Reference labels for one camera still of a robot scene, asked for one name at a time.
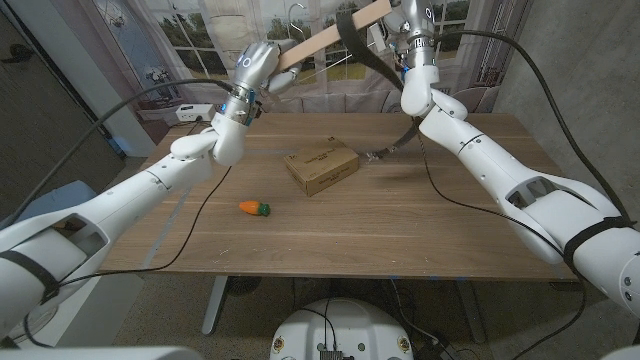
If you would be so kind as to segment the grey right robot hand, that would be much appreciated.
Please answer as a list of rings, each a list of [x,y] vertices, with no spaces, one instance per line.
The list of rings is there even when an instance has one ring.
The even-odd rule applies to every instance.
[[[410,69],[435,64],[435,24],[429,0],[390,0],[391,12],[383,17],[388,30],[397,35]]]

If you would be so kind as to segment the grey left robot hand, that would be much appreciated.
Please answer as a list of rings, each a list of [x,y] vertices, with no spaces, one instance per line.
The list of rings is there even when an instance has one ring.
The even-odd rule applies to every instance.
[[[293,39],[250,44],[236,61],[232,90],[221,107],[221,114],[248,126],[259,111],[256,98],[264,90],[278,95],[293,86],[301,63],[277,70],[280,55],[298,44]]]

